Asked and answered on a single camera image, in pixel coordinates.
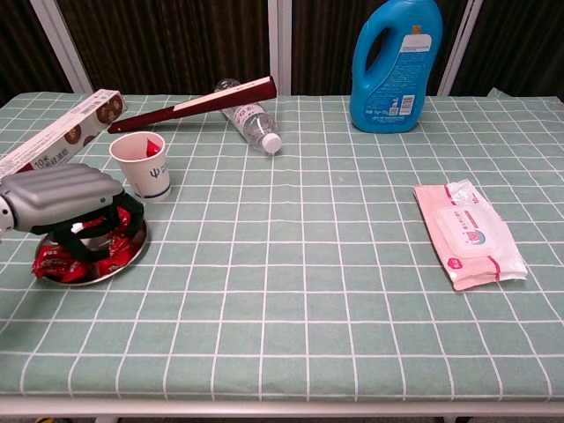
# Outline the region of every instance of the blue detergent bottle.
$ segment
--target blue detergent bottle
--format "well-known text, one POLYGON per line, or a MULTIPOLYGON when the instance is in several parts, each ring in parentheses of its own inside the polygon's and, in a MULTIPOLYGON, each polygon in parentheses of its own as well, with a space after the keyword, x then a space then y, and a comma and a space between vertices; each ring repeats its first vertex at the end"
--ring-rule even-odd
POLYGON ((349 109, 354 126, 379 133, 413 129, 441 37, 441 12, 434 0, 389 0, 370 16, 352 59, 349 109), (367 70, 368 53, 386 28, 382 50, 367 70))

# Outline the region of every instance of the tablecloth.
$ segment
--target tablecloth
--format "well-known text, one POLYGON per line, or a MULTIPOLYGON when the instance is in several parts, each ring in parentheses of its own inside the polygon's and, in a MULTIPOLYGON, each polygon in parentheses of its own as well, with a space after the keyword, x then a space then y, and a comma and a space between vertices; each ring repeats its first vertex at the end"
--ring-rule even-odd
MULTIPOLYGON (((0 111, 7 153, 85 96, 0 111)), ((125 116, 186 96, 125 97, 125 116)), ((348 97, 266 101, 266 157, 219 113, 153 125, 173 192, 135 266, 36 281, 34 235, 0 244, 0 394, 289 401, 564 399, 564 106, 428 98, 405 134, 361 133, 348 97), (455 293, 412 189, 470 179, 530 275, 455 293)), ((123 181, 101 134, 74 161, 123 181)))

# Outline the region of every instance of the white paper cup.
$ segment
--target white paper cup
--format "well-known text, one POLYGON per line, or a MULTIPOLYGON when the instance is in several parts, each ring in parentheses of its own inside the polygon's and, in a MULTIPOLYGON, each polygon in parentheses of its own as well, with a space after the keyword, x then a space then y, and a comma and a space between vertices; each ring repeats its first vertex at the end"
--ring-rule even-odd
POLYGON ((170 194, 165 140, 154 132, 134 132, 119 137, 109 146, 109 153, 119 163, 135 194, 143 201, 156 203, 170 194), (147 139, 160 150, 147 156, 147 139))

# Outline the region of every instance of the curtain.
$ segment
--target curtain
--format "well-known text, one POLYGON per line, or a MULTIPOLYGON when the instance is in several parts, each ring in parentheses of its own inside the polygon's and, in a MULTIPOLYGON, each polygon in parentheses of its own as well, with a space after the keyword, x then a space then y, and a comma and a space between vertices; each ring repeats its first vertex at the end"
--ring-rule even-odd
POLYGON ((94 88, 206 94, 270 74, 267 0, 57 0, 94 88))
MULTIPOLYGON (((349 94, 351 65, 360 30, 384 0, 297 0, 293 2, 292 93, 349 94)), ((464 15, 465 0, 437 0, 443 34, 429 77, 428 94, 436 94, 464 15)), ((379 38, 368 58, 382 45, 379 38)))
POLYGON ((564 2, 484 0, 451 93, 564 96, 564 2))
POLYGON ((71 92, 29 0, 2 0, 0 106, 20 93, 71 92))

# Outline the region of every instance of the wet wipes package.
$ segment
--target wet wipes package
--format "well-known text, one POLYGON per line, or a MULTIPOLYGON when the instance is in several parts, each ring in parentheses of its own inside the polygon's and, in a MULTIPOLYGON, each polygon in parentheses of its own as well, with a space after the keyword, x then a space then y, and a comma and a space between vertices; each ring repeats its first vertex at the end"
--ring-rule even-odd
POLYGON ((420 185, 415 197, 455 290, 527 277, 508 225, 470 181, 420 185))

